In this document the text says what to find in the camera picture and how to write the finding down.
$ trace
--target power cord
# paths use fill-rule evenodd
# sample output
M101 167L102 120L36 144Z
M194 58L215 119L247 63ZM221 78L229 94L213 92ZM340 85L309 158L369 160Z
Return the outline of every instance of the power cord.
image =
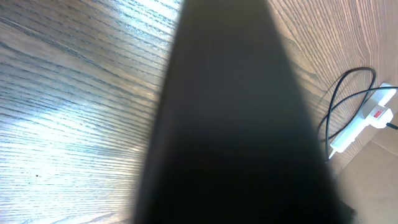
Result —
M335 102L335 98L336 98L337 91L338 91L338 89L339 89L341 83L344 81L344 79L345 79L350 73L357 72L357 71L370 71L370 72L372 73L372 82L371 82L371 84L369 85L369 88L368 88L367 90L359 91L359 92L354 93L354 94L352 94L352 95L350 95L350 96L347 96L346 98L344 98L344 99L342 99L340 102L338 102L335 106L333 106L333 103ZM331 96L331 100L330 100L328 112L327 112L327 114L322 118L322 120L321 120L321 122L319 123L318 128L317 128L317 134L318 134L318 133L319 133L319 130L320 130L322 124L323 124L323 122L325 122L325 120L326 120L325 139L321 139L321 140L320 140L320 142L323 142L323 141L325 142L325 150L326 150L326 151L325 151L325 154L326 154L325 157L326 157L326 161L329 161L329 138L333 138L333 137L335 137L336 135L338 135L342 130L345 129L345 127L347 127L347 126L350 124L350 122L352 122L352 120L354 119L354 117L358 114L358 112L360 111L360 109L362 108L362 106L365 104L365 102L366 102L366 100L367 100L368 95L370 94L370 92L372 92L372 91L374 91L374 90L398 89L398 86L389 86L389 87L372 88L373 85L374 85L374 82L376 81L376 76L377 76L377 73L376 73L375 69L369 68L369 67L353 68L353 69L351 69L351 70L348 70L348 71L345 72L344 74L342 74L342 76L341 76L340 80L338 81L337 86L336 86L336 88L335 88L335 90L334 90L334 92L333 92L333 95ZM362 99L361 104L359 105L358 109L355 111L354 115L349 119L349 121L344 125L344 127L342 127L340 130L338 130L335 134L332 134L331 136L329 136L329 124L330 124L330 114L331 114L331 112L332 112L334 109L336 109L336 107L338 107L340 104L342 104L342 102L344 102L344 101L350 99L351 97L354 97L354 96L356 96L356 95L360 95L360 94L363 94L363 93L365 93L365 96L364 96L364 98ZM391 128L398 129L397 126L395 126L395 125L393 125L393 124L391 124L391 123L387 123L387 125L388 125L389 127L391 127Z

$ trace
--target wood grain surface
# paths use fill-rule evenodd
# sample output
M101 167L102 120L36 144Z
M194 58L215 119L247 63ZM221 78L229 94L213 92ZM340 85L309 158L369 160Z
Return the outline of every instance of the wood grain surface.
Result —
M0 223L130 208L181 3L0 0ZM344 71L371 66L376 85L398 84L398 2L268 4L314 127ZM369 82L353 74L338 100ZM360 100L333 113L332 132ZM334 170L367 141L337 154Z

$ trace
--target white plug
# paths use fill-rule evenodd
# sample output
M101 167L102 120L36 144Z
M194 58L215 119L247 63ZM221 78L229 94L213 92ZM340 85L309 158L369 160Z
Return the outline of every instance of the white plug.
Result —
M387 86L392 85L383 83L380 87ZM329 155L329 159L335 152L344 152L367 125L370 124L375 128L386 127L386 124L392 120L393 114L391 109L386 108L385 105L394 96L396 91L395 89L376 90L373 93L352 122L331 142L330 146L333 148L333 151Z

